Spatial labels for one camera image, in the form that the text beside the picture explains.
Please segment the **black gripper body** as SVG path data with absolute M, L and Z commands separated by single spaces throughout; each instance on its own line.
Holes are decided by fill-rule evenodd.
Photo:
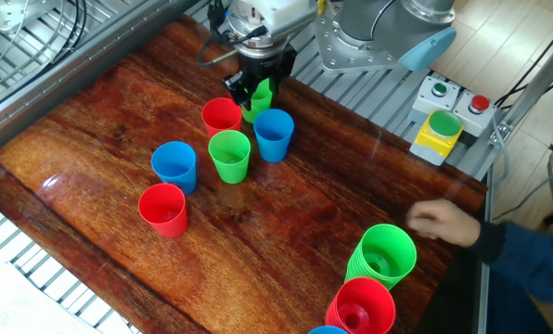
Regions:
M 291 44 L 286 44 L 281 52 L 268 58 L 251 58 L 240 55 L 239 65 L 244 73 L 261 80 L 265 78 L 276 78 L 282 80 L 290 76 L 294 61 L 298 53 Z

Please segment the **person's right hand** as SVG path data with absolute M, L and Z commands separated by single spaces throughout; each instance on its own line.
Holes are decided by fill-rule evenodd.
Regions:
M 446 199 L 415 203 L 407 214 L 407 224 L 425 238 L 464 248 L 472 246 L 481 234 L 481 224 Z

